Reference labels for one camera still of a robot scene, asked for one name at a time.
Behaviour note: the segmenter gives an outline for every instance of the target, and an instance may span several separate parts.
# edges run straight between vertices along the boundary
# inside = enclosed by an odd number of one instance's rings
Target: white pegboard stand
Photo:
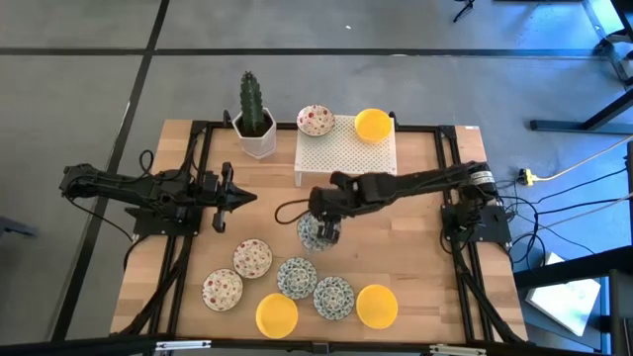
[[[366,143],[356,134],[354,117],[342,115],[336,115],[334,128],[323,136],[312,137],[298,131],[295,185],[301,187],[304,173],[398,174],[395,132],[392,119],[392,130],[387,138],[380,143]]]

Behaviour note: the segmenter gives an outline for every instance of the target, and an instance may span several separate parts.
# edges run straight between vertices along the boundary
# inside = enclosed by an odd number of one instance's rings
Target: metal stand
[[[516,288],[536,288],[586,278],[602,277],[610,270],[633,272],[633,246],[625,246],[565,262],[514,273]]]
[[[613,44],[617,44],[617,43],[629,43],[630,44],[631,43],[631,39],[633,39],[633,32],[631,32],[630,24],[628,23],[626,14],[624,12],[622,12],[622,9],[619,9],[619,7],[621,7],[622,4],[618,3],[616,5],[615,2],[613,2],[613,5],[614,5],[616,11],[618,12],[618,16],[620,16],[620,20],[622,21],[622,24],[624,24],[625,28],[622,29],[622,30],[618,30],[618,31],[616,31],[614,33],[611,33],[611,34],[607,35],[604,39],[602,39],[597,44],[595,49],[611,53],[612,60],[620,60],[619,56],[617,56],[617,55],[615,55],[613,53]],[[633,50],[629,51],[628,53],[626,53],[624,58],[625,59],[633,59]],[[624,78],[624,77],[620,76],[620,78],[624,82],[624,85],[626,85],[626,86],[633,85],[633,77]]]
[[[460,12],[458,12],[457,15],[455,15],[455,18],[453,19],[453,23],[456,23],[459,19],[461,19],[462,17],[466,16],[468,13],[473,11],[474,3],[475,3],[475,0],[466,0],[466,5],[464,5],[464,8]]]
[[[633,90],[624,93],[613,103],[583,123],[532,120],[530,127],[534,131],[587,133],[587,134],[633,134],[633,125],[608,124],[618,115],[633,106]]]

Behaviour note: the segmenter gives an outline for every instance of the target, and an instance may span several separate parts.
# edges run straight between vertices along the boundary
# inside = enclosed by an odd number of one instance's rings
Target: cactus
[[[249,71],[245,72],[241,77],[239,104],[241,105],[242,134],[247,136],[262,136],[266,134],[259,83],[253,73]]]

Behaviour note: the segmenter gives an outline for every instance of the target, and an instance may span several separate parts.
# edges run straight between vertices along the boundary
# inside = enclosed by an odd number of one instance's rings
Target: white pot
[[[237,123],[241,120],[241,112],[239,112],[239,115],[231,121],[233,123],[233,128],[239,137],[241,148],[244,152],[257,159],[273,154],[277,148],[277,122],[267,108],[264,108],[264,112],[273,122],[273,125],[262,137],[244,137],[241,135],[239,129],[237,128]]]

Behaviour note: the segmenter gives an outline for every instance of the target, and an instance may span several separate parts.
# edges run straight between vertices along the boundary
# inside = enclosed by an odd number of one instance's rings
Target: yellow bowl
[[[298,318],[295,302],[280,293],[266,296],[255,313],[259,331],[270,338],[288,336],[295,329]]]
[[[391,133],[392,126],[392,118],[379,109],[365,109],[354,119],[356,133],[368,143],[380,143]]]
[[[396,320],[398,301],[389,288],[369,285],[358,294],[356,312],[365,325],[384,329]]]

